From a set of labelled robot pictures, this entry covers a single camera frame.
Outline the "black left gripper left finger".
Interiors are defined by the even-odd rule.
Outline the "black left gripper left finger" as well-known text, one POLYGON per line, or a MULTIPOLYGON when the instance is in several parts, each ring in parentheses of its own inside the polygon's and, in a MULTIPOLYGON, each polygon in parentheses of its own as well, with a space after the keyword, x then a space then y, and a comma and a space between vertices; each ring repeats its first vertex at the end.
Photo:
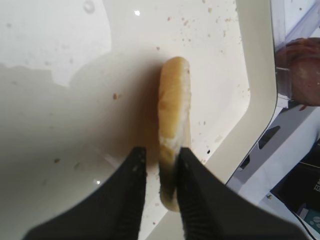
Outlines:
POLYGON ((134 147, 90 196, 30 229, 25 240, 136 240, 146 197, 146 149, 134 147))

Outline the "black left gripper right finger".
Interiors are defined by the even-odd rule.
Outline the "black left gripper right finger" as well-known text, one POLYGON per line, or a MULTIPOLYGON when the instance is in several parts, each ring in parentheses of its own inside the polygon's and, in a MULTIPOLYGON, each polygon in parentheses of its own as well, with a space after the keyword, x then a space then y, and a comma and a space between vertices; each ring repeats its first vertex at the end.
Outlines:
POLYGON ((246 201, 187 147, 177 159, 177 200, 186 240, 306 240, 295 224, 246 201))

